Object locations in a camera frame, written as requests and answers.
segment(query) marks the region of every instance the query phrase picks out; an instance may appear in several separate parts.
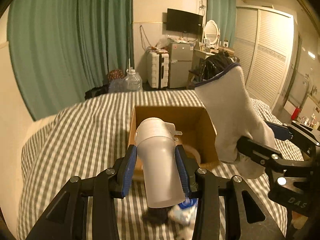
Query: white cloth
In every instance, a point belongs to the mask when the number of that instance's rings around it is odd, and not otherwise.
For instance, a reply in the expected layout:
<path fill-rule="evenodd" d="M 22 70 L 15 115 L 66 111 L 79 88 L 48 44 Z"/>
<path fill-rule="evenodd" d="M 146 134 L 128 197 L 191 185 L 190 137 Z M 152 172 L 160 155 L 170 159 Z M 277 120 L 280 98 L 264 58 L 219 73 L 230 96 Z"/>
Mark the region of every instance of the white cloth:
<path fill-rule="evenodd" d="M 235 65 L 196 87 L 195 91 L 215 126 L 219 160 L 234 164 L 244 178 L 256 179 L 264 173 L 264 167 L 240 154 L 236 148 L 237 141 L 246 136 L 275 148 L 275 136 L 254 111 L 244 87 L 242 69 Z"/>

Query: plastic bottle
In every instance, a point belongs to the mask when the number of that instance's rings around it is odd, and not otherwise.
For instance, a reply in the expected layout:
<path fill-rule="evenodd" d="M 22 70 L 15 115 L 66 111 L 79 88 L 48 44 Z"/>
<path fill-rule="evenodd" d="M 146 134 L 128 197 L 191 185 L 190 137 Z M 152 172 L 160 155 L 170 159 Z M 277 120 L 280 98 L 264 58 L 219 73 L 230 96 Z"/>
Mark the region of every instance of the plastic bottle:
<path fill-rule="evenodd" d="M 129 68 L 127 69 L 127 76 L 125 77 L 125 83 L 127 91 L 142 90 L 142 78 L 140 77 L 139 73 L 130 66 L 130 59 Z"/>
<path fill-rule="evenodd" d="M 109 93 L 126 92 L 126 82 L 124 78 L 113 79 L 109 85 Z"/>

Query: white plastic cup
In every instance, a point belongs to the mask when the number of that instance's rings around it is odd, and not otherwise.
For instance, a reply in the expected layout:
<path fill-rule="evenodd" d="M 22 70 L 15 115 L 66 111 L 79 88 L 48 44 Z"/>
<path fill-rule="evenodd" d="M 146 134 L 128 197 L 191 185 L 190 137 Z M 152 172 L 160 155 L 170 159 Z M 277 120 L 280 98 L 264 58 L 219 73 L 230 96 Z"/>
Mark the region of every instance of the white plastic cup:
<path fill-rule="evenodd" d="M 185 200 L 176 165 L 175 127 L 159 118 L 144 120 L 136 132 L 137 155 L 142 161 L 147 204 L 163 208 Z"/>

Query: green curtain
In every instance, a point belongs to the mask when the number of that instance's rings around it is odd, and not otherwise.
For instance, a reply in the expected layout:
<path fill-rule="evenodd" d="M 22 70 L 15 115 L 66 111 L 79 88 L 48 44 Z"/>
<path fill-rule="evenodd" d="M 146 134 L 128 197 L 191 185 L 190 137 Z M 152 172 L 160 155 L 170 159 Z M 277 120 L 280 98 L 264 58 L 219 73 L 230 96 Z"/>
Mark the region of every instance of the green curtain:
<path fill-rule="evenodd" d="M 220 41 L 233 46 L 236 28 L 236 0 L 207 0 L 207 21 L 214 20 L 220 28 Z"/>
<path fill-rule="evenodd" d="M 131 22 L 132 0 L 14 0 L 11 62 L 33 119 L 84 101 L 108 71 L 125 71 Z"/>

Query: bed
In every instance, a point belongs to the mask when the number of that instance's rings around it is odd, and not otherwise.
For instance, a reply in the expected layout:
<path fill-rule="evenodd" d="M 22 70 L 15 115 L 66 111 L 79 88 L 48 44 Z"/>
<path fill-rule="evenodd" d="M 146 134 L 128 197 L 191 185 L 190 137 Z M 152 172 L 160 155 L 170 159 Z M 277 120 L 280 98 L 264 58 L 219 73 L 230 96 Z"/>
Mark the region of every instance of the bed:
<path fill-rule="evenodd" d="M 258 115 L 281 124 L 270 108 L 252 99 Z M 133 105 L 203 107 L 193 90 L 152 91 L 106 94 L 64 109 L 26 141 L 21 153 L 23 188 L 19 203 L 17 235 L 25 239 L 41 213 L 73 175 L 82 179 L 96 176 L 124 155 Z M 300 150 L 289 141 L 276 140 L 276 149 L 284 158 L 302 161 Z M 231 178 L 238 174 L 233 165 L 221 164 L 212 172 Z M 266 174 L 246 180 L 262 200 L 285 234 L 287 211 L 268 199 Z M 175 239 L 182 228 L 168 221 L 151 226 L 142 220 L 147 209 L 141 182 L 133 182 L 129 195 L 116 199 L 120 239 Z M 92 239 L 92 199 L 88 203 L 87 239 Z M 224 203 L 220 203 L 220 238 L 225 236 Z"/>

